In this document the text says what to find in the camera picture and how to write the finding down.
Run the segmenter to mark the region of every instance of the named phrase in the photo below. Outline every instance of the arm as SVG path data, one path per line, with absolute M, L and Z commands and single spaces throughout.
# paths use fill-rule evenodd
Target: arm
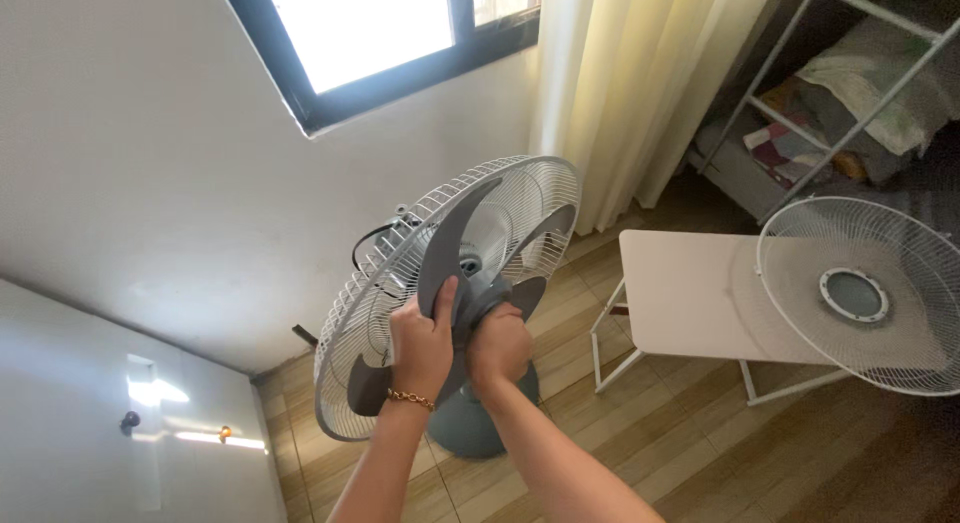
M 623 480 L 563 434 L 514 383 L 533 348 L 520 310 L 506 304 L 481 322 L 467 368 L 527 488 L 551 521 L 663 523 Z
M 395 391 L 437 399 L 453 362 L 450 313 L 456 291 L 457 278 L 451 277 L 437 293 L 436 321 L 421 315 L 416 296 L 390 316 Z M 407 478 L 429 415 L 425 406 L 411 401 L 388 399 L 383 404 L 369 446 L 328 522 L 401 520 Z

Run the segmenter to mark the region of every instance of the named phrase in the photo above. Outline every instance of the white wire grille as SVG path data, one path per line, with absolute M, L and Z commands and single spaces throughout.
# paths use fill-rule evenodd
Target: white wire grille
M 549 278 L 571 231 L 547 232 L 523 248 L 509 265 L 507 256 L 558 208 L 579 207 L 580 185 L 573 166 L 557 158 L 513 156 L 488 161 L 428 192 L 410 207 L 412 223 L 391 230 L 390 245 L 368 247 L 360 270 L 353 272 L 334 300 L 320 333 L 314 361 L 320 426 L 334 439 L 360 441 L 376 423 L 347 403 L 347 382 L 357 355 L 374 367 L 391 363 L 390 313 L 417 291 L 424 252 L 434 230 L 457 202 L 481 183 L 500 177 L 463 231 L 461 255 L 481 259 L 484 270 L 501 272 L 510 283 L 534 276 Z
M 812 198 L 770 218 L 756 259 L 776 308 L 838 366 L 905 394 L 960 393 L 960 250 L 941 234 L 877 203 Z M 837 268 L 879 283 L 890 302 L 882 320 L 827 304 L 820 277 Z

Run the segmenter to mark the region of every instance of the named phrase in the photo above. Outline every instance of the black cable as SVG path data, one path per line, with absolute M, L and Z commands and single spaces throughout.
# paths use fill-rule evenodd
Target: black cable
M 353 261 L 353 267 L 354 267 L 354 269 L 356 269 L 357 272 L 361 272 L 361 270 L 360 270 L 360 264 L 357 263 L 357 249 L 359 249 L 361 246 L 363 246 L 363 243 L 365 243 L 371 236 L 373 236 L 373 235 L 375 235 L 375 234 L 378 234 L 378 233 L 381 233 L 381 232 L 383 232 L 383 231 L 385 231 L 385 230 L 387 230 L 387 229 L 393 228 L 393 226 L 394 226 L 393 223 L 387 223 L 386 225 L 380 225 L 379 227 L 377 227 L 377 228 L 369 231 L 368 233 L 363 234 L 363 237 L 361 237 L 360 239 L 357 240 L 356 245 L 354 245 L 354 247 L 353 247 L 353 251 L 350 253 L 350 259 Z
M 381 232 L 383 232 L 383 231 L 385 231 L 385 230 L 392 229 L 393 227 L 394 227 L 394 224 L 393 224 L 393 223 L 387 223 L 386 225 L 380 225 L 379 227 L 377 227 L 377 228 L 369 231 L 368 233 L 363 234 L 363 237 L 361 237 L 360 239 L 357 240 L 356 244 L 355 244 L 354 247 L 353 247 L 353 251 L 350 252 L 350 259 L 353 261 L 353 267 L 354 267 L 354 269 L 356 269 L 357 272 L 363 272 L 363 270 L 360 269 L 360 264 L 357 263 L 357 249 L 359 249 L 361 246 L 363 246 L 363 243 L 365 243 L 371 236 L 374 236 L 374 235 L 376 235 L 376 234 L 379 234 L 379 233 L 381 233 Z M 399 297 L 392 295 L 390 292 L 388 292 L 388 291 L 385 290 L 382 286 L 380 286 L 379 283 L 374 283 L 373 286 L 374 286 L 374 287 L 377 287 L 379 290 L 383 291 L 387 296 L 390 296 L 390 298 L 393 298 L 394 300 L 400 300 Z

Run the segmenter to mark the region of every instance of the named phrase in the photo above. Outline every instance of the chain bracelet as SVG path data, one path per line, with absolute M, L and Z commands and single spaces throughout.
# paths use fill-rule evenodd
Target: chain bracelet
M 396 391 L 393 388 L 387 388 L 387 396 L 390 399 L 406 400 L 426 407 L 431 413 L 437 410 L 437 406 L 430 402 L 426 397 L 421 397 L 415 393 L 405 391 Z

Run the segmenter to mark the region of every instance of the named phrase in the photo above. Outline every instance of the standing fan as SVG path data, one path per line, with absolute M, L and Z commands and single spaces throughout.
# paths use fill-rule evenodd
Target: standing fan
M 960 394 L 960 250 L 929 226 L 809 198 L 767 221 L 756 265 L 783 318 L 837 366 L 903 394 Z
M 460 456 L 504 450 L 493 421 L 466 383 L 465 350 L 474 329 L 508 301 L 529 319 L 567 247 L 580 204 L 568 161 L 514 156 L 476 166 L 441 185 L 354 248 L 352 277 L 323 325 L 314 366 L 319 427 L 339 441 L 370 436 L 392 382 L 390 313 L 414 294 L 433 317 L 441 285 L 456 275 L 453 364 L 427 431 Z M 366 247 L 365 261 L 357 249 Z M 536 403 L 537 373 L 520 380 Z

